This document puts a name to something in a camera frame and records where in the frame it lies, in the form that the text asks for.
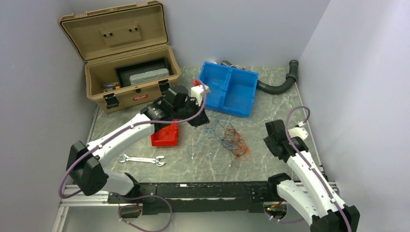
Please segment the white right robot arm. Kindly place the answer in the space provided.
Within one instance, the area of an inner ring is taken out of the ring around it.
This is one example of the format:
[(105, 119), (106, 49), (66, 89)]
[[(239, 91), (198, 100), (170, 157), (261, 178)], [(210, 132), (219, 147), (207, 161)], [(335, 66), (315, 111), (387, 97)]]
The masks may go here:
[(313, 161), (304, 140), (306, 129), (285, 129), (283, 120), (265, 124), (265, 145), (279, 160), (284, 161), (304, 186), (301, 189), (286, 173), (268, 178), (266, 194), (269, 199), (287, 201), (309, 225), (312, 232), (355, 232), (360, 213), (348, 206), (326, 181)]

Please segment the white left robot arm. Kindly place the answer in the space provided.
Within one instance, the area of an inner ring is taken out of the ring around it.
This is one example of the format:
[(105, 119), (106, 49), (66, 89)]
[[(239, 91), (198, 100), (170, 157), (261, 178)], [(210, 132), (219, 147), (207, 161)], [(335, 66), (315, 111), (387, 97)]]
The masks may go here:
[(209, 123), (205, 105), (210, 88), (203, 82), (187, 89), (176, 85), (164, 96), (145, 106), (130, 121), (108, 135), (87, 144), (78, 141), (70, 148), (63, 185), (69, 176), (78, 193), (91, 196), (100, 190), (114, 192), (127, 203), (140, 196), (140, 184), (128, 173), (119, 174), (106, 166), (128, 147), (171, 124), (188, 122), (193, 127)]

